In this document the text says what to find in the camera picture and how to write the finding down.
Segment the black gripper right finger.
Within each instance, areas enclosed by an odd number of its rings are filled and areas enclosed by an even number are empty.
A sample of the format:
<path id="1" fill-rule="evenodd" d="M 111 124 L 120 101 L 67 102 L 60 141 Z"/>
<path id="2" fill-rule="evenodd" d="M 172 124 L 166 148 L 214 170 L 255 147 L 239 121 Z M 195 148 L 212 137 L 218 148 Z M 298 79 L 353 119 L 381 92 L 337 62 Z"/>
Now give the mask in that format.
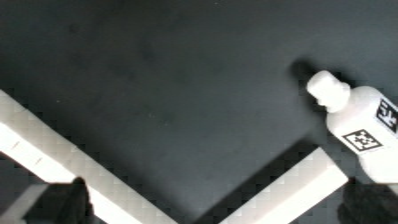
<path id="1" fill-rule="evenodd" d="M 339 224 L 398 224 L 398 195 L 385 184 L 347 179 L 337 220 Z"/>

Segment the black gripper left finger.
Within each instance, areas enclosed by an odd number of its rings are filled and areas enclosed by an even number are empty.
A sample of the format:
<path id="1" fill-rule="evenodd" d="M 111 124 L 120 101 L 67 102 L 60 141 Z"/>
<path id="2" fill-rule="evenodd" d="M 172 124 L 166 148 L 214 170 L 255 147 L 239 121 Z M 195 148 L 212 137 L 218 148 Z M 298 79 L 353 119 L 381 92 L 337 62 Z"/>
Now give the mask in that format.
<path id="1" fill-rule="evenodd" d="M 0 214 L 0 224 L 93 224 L 83 178 L 31 185 Z"/>

